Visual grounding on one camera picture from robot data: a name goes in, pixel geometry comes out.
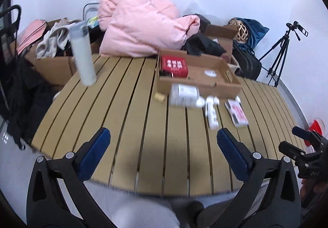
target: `red box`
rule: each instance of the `red box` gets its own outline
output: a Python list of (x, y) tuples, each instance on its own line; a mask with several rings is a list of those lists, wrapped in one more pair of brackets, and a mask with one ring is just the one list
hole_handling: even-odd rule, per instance
[(184, 58), (162, 56), (162, 71), (173, 74), (173, 77), (187, 78), (188, 66)]

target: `metal screw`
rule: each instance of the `metal screw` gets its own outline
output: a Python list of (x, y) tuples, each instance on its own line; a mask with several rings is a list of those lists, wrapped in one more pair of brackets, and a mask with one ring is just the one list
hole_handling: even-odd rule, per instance
[(72, 157), (74, 157), (74, 152), (67, 152), (65, 157), (71, 159)]
[(38, 158), (36, 159), (37, 162), (42, 162), (43, 161), (43, 156), (38, 156)]
[(261, 155), (259, 152), (254, 152), (254, 153), (253, 153), (253, 157), (254, 157), (255, 159), (260, 159), (260, 158), (262, 158), (262, 155)]
[(284, 161), (288, 163), (288, 162), (290, 162), (290, 158), (287, 156), (284, 156)]

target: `open cardboard box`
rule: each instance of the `open cardboard box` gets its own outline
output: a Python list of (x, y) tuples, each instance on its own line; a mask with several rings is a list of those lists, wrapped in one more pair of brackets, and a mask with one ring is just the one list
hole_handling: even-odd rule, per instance
[[(161, 57), (163, 55), (184, 58), (189, 70), (188, 77), (160, 76)], [(207, 74), (214, 73), (214, 77), (206, 75), (205, 71)], [(181, 50), (160, 50), (157, 60), (156, 80), (157, 91), (162, 94), (169, 94), (173, 83), (196, 86), (203, 97), (212, 95), (220, 99), (234, 99), (241, 91), (239, 80), (222, 58), (207, 54), (193, 56)]]
[[(47, 25), (52, 28), (60, 19), (47, 22)], [(76, 66), (74, 57), (54, 57), (54, 58), (36, 58), (36, 47), (40, 41), (34, 43), (30, 51), (25, 55), (34, 69), (42, 75), (42, 77), (50, 84), (63, 87), (76, 73)], [(101, 40), (97, 40), (91, 44), (91, 51), (93, 54), (99, 53)], [(15, 52), (15, 41), (10, 44), (10, 49)]]
[(204, 35), (211, 40), (217, 39), (221, 47), (224, 48), (226, 53), (224, 53), (221, 58), (223, 58), (228, 64), (231, 63), (233, 39), (237, 34), (238, 27), (236, 25), (217, 26), (212, 24), (209, 24), (206, 27), (204, 33)]
[(228, 63), (228, 66), (231, 69), (231, 71), (235, 74), (237, 74), (237, 72), (241, 70), (239, 63), (234, 56), (231, 56), (231, 62)]

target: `black handle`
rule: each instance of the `black handle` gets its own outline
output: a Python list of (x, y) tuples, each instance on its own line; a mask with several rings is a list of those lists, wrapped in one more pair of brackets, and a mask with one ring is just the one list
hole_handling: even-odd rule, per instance
[(301, 38), (299, 37), (299, 35), (296, 33), (296, 31), (294, 31), (295, 32), (295, 34), (296, 34), (296, 36), (297, 36), (297, 39), (299, 40), (299, 41), (301, 41)]
[(8, 27), (4, 27), (4, 28), (0, 29), (0, 37), (3, 36), (6, 33), (13, 35), (14, 33), (16, 33), (18, 31), (20, 18), (21, 18), (21, 14), (22, 14), (21, 6), (13, 5), (13, 6), (9, 7), (8, 9), (5, 9), (5, 10), (1, 11), (0, 12), (0, 18), (4, 17), (6, 14), (8, 14), (9, 12), (11, 12), (14, 9), (18, 10), (17, 19), (16, 19), (16, 21), (14, 21)]

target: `person's hand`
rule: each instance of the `person's hand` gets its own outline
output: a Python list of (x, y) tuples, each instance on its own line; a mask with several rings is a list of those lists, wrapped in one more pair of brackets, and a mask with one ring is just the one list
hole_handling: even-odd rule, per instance
[[(303, 179), (302, 180), (302, 187), (300, 190), (300, 196), (301, 196), (301, 201), (304, 200), (306, 197), (307, 193), (309, 192), (309, 184), (308, 184), (308, 179)], [(328, 182), (321, 182), (318, 183), (314, 186), (313, 192), (316, 194), (323, 193), (328, 189)]]

